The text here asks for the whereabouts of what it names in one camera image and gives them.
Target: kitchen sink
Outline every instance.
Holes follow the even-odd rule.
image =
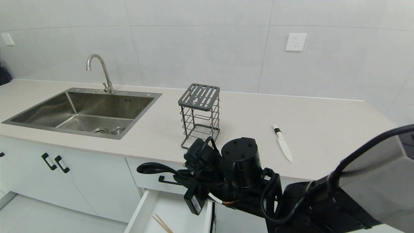
[[[2,123],[121,139],[161,95],[70,88]]]

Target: countertop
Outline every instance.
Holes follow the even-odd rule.
[[[71,87],[102,89],[100,84],[13,80],[0,87],[4,121]],[[185,150],[178,99],[183,89],[114,86],[115,90],[156,92],[162,96],[121,140],[0,124],[0,135],[127,158],[183,163]],[[272,125],[277,124],[294,163],[283,155]],[[262,167],[285,178],[319,179],[376,135],[396,125],[364,101],[220,92],[217,147],[250,137]]]

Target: sink drain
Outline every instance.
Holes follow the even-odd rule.
[[[122,131],[124,131],[124,129],[125,129],[125,127],[116,127],[116,128],[113,130],[112,134],[116,134],[116,135],[118,135],[118,134],[122,133]]]
[[[93,133],[108,133],[108,129],[107,128],[97,128],[92,130],[91,132]]]

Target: open drawer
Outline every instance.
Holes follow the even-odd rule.
[[[207,201],[200,215],[192,214],[183,195],[147,189],[124,233],[166,233],[152,218],[158,216],[174,233],[215,233],[214,202]]]

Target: knife holder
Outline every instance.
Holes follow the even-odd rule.
[[[197,139],[217,139],[219,128],[220,88],[193,83],[178,101],[185,139],[181,148],[188,147]]]

